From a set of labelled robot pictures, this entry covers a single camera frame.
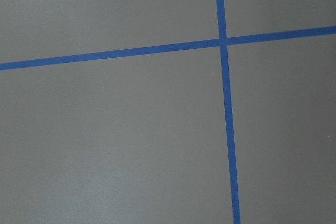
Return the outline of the crossing blue tape line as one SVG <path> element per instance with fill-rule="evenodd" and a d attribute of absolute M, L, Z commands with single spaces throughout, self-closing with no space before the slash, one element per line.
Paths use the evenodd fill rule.
<path fill-rule="evenodd" d="M 229 73 L 229 59 L 228 59 L 228 44 L 226 31 L 226 17 L 225 17 L 225 1 L 216 0 L 217 22 L 219 34 L 220 47 L 220 62 L 222 70 L 222 86 L 224 95 L 224 111 L 225 111 L 225 126 L 227 138 L 228 151 L 228 166 L 229 166 L 229 180 L 230 193 L 232 199 L 233 223 L 241 223 L 240 205 L 239 205 L 239 190 L 236 164 L 236 150 L 235 150 L 235 136 L 234 136 L 234 122 L 232 111 L 232 96 L 230 88 L 230 73 Z"/>

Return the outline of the long blue tape line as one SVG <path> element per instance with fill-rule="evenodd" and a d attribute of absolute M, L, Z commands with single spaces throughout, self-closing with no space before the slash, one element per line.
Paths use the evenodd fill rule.
<path fill-rule="evenodd" d="M 334 34 L 335 34 L 335 26 L 328 26 L 328 27 L 320 27 L 320 28 L 281 31 L 281 32 L 266 33 L 266 34 L 228 37 L 224 40 L 224 42 L 225 42 L 225 45 L 232 46 L 232 45 L 252 44 L 252 43 L 257 43 L 257 42 L 296 39 L 296 38 L 304 38 L 304 37 L 334 35 Z M 166 45 L 149 46 L 149 47 L 141 47 L 141 48 L 120 49 L 120 50 L 105 51 L 105 52 L 93 52 L 93 53 L 82 54 L 82 55 L 70 55 L 70 56 L 51 57 L 51 58 L 43 58 L 43 59 L 15 61 L 15 62 L 1 63 L 1 71 L 21 69 L 21 68 L 61 65 L 61 64 L 66 64 L 66 63 L 85 62 L 85 61 L 94 61 L 94 60 L 103 60 L 103 59 L 141 56 L 141 55 L 149 55 L 149 54 L 159 54 L 159 53 L 174 52 L 174 51 L 213 48 L 213 47 L 219 47 L 221 44 L 222 43 L 220 39 L 210 39 L 210 40 L 200 40 L 200 41 L 191 41 L 191 42 L 181 42 L 177 44 L 166 44 Z"/>

